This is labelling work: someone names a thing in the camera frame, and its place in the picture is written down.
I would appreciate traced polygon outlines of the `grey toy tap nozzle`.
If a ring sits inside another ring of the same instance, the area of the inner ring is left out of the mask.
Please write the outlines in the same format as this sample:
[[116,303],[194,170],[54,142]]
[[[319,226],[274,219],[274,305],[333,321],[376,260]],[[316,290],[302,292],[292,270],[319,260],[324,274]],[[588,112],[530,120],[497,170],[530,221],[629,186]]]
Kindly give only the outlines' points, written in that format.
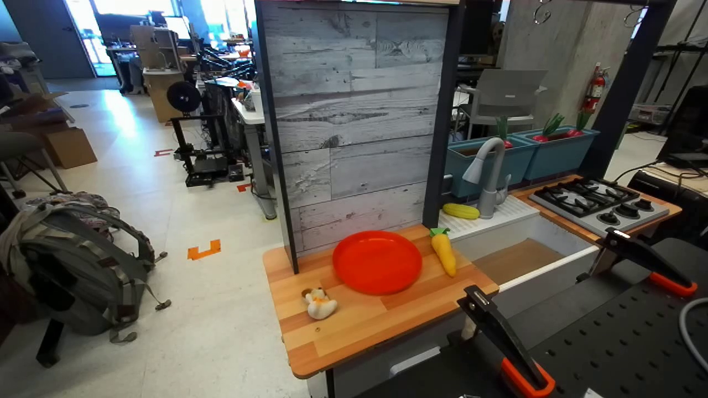
[[[478,148],[476,159],[468,166],[463,172],[463,179],[470,183],[487,180],[487,186],[481,193],[478,210],[483,219],[492,219],[497,207],[505,200],[507,187],[500,186],[500,172],[505,164],[507,145],[500,137],[489,137]],[[493,166],[489,174],[483,174],[487,154],[493,154]]]

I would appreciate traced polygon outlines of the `red plastic plate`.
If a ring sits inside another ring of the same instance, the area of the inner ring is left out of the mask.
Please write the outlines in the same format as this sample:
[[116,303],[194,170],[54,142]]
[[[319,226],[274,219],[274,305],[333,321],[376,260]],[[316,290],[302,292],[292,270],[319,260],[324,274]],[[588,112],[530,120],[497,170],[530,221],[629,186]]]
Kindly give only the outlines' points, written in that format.
[[401,235],[365,229],[336,243],[333,267],[344,285],[362,293],[388,295],[416,283],[424,257]]

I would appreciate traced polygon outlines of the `grey wood pattern back panel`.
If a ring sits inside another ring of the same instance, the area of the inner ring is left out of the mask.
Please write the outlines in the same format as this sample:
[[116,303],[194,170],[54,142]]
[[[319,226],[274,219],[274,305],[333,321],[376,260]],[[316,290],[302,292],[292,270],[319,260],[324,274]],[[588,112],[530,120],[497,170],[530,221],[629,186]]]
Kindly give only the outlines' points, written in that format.
[[468,0],[258,0],[290,266],[432,216]]

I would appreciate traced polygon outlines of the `small white orange plush toy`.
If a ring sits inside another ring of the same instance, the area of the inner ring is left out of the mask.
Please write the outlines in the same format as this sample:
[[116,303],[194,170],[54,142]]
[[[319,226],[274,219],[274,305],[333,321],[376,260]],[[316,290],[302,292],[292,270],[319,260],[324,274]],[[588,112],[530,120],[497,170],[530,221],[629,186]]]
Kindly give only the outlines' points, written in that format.
[[340,303],[324,287],[307,287],[304,292],[304,305],[314,321],[324,321],[340,309]]

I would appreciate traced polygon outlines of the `yellow toy banana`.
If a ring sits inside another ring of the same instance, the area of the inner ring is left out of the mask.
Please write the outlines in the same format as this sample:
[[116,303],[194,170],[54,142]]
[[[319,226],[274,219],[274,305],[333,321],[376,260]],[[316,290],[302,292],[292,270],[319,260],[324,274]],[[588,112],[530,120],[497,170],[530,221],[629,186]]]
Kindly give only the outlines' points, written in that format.
[[446,204],[442,212],[457,219],[481,219],[481,210],[476,205],[468,205],[468,204]]

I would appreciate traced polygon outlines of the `wooden toy kitchen counter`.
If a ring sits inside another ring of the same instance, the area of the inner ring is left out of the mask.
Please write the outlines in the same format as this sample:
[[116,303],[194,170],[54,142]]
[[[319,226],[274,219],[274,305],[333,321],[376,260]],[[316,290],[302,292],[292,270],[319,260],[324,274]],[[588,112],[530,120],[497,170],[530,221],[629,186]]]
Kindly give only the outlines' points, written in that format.
[[[333,249],[302,257],[299,272],[292,272],[284,248],[263,253],[280,335],[298,377],[353,362],[375,347],[459,314],[459,298],[470,285],[478,285],[487,295],[499,292],[499,285],[463,251],[457,251],[459,274],[450,276],[424,226],[403,228],[401,237],[418,248],[424,274],[413,287],[392,295],[368,295],[340,283],[333,272]],[[324,287],[340,309],[326,321],[313,321],[304,305],[307,287]]]

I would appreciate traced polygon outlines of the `black equipment stand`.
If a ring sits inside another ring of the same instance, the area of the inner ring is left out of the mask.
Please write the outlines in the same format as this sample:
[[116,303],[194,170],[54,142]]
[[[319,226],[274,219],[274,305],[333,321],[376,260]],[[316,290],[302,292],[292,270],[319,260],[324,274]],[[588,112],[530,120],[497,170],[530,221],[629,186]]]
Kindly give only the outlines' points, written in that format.
[[[179,111],[179,114],[171,120],[171,125],[178,138],[176,156],[187,170],[187,186],[213,187],[217,180],[241,180],[244,167],[226,137],[229,128],[224,114],[213,112],[203,102],[203,94],[189,79],[171,84],[167,99]],[[185,121],[195,121],[199,125],[201,145],[187,138]]]

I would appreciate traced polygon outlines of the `white toy sink basin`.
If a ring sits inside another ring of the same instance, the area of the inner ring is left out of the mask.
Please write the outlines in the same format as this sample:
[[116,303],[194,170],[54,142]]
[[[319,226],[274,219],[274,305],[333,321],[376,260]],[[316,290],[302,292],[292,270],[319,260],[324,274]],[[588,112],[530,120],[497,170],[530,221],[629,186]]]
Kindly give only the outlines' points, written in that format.
[[571,287],[591,267],[598,248],[549,221],[539,207],[505,199],[492,219],[440,214],[451,243],[497,285],[497,305],[520,314]]

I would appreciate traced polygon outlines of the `orange floor tape marker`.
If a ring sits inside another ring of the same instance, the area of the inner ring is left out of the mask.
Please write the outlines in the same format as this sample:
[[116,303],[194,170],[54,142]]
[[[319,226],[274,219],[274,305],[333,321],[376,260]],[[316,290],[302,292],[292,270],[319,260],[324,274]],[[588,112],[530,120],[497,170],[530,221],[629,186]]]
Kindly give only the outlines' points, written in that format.
[[206,248],[194,245],[187,249],[187,258],[201,260],[222,251],[222,238],[213,238]]

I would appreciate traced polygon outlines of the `black orange clamp near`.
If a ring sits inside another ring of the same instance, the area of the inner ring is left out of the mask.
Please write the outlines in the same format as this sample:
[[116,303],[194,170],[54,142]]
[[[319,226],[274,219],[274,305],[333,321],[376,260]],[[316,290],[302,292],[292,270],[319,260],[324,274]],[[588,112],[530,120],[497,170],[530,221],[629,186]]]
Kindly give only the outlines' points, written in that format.
[[551,398],[555,393],[559,379],[533,360],[510,321],[478,285],[465,290],[459,308],[503,354],[499,372],[518,398]]

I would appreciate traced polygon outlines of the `black orange clamp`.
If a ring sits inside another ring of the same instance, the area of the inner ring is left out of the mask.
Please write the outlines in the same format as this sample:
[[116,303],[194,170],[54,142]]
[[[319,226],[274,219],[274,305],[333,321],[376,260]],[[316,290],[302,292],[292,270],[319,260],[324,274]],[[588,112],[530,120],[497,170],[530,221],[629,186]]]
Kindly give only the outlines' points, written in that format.
[[648,281],[674,295],[694,298],[700,292],[700,285],[674,267],[666,257],[618,228],[609,228],[600,238],[600,253],[588,274],[606,274],[623,258],[642,266],[648,272]]
[[555,393],[559,379],[533,360],[510,321],[478,285],[465,290],[459,308],[503,354],[499,372],[518,398],[551,398]]

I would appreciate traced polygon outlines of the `right blue storage bin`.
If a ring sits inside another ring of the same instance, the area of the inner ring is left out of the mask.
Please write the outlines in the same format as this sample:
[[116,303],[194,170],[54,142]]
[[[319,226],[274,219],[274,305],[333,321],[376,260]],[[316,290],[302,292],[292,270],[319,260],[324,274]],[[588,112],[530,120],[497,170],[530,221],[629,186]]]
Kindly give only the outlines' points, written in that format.
[[575,172],[586,153],[591,149],[598,131],[564,132],[561,131],[554,138],[542,138],[535,131],[513,132],[515,144],[527,144],[533,154],[527,167],[527,180],[541,180]]

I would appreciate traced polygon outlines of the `toy stove top burners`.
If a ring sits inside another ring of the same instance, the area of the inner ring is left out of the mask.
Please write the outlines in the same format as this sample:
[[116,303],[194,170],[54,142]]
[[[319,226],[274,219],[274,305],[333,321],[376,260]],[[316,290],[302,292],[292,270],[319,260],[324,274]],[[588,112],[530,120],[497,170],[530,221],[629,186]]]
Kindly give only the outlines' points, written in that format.
[[654,204],[639,193],[586,176],[544,186],[532,199],[600,237],[609,229],[632,232],[668,214],[666,205]]

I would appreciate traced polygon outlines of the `red fire extinguisher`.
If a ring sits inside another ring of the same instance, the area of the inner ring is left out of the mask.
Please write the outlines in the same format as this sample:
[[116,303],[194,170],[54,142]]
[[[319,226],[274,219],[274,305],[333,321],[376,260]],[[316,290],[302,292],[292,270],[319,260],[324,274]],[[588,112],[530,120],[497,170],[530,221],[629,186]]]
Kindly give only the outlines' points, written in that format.
[[593,74],[591,74],[586,91],[584,91],[584,98],[580,102],[580,111],[577,111],[577,120],[575,120],[577,131],[586,128],[591,114],[600,105],[600,99],[603,99],[606,86],[609,86],[609,70],[603,64],[598,64],[593,69]]

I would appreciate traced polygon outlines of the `black orange clamp far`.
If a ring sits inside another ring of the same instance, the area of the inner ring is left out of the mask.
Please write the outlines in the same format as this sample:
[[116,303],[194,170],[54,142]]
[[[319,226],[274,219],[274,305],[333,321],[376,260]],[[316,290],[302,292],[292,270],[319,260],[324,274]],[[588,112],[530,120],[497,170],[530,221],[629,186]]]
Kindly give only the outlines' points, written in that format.
[[600,238],[600,253],[588,274],[606,274],[623,258],[642,266],[648,272],[648,281],[674,295],[694,298],[700,292],[700,285],[674,267],[666,257],[618,228],[609,228]]

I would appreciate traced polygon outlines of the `cardboard box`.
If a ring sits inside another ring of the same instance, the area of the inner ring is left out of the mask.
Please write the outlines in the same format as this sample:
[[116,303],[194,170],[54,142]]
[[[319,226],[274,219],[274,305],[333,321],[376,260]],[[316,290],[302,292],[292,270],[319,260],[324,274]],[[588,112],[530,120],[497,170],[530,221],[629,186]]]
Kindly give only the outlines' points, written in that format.
[[94,145],[82,128],[47,132],[45,138],[54,162],[62,167],[75,167],[95,162]]

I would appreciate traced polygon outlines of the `grey backpack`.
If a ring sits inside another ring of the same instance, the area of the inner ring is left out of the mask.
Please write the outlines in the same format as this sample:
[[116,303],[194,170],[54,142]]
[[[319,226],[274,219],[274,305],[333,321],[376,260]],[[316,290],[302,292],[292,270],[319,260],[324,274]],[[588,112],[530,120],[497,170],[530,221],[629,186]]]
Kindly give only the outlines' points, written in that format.
[[149,276],[164,258],[151,238],[122,219],[105,196],[61,193],[31,199],[0,237],[3,272],[35,305],[84,335],[109,334],[117,345],[137,337],[143,298],[168,309]]

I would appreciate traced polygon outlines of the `black perforated mounting board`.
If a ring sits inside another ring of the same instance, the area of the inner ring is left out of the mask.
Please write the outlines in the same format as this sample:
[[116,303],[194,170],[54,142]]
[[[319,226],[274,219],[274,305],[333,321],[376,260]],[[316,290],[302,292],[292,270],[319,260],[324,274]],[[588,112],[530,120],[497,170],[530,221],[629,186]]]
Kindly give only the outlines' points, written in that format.
[[[679,238],[655,249],[707,295],[708,251]],[[510,319],[533,360],[555,379],[551,398],[708,398],[708,374],[686,347],[708,350],[708,309],[648,281],[634,260],[586,278]],[[362,398],[518,398],[500,350],[478,335],[385,379]]]

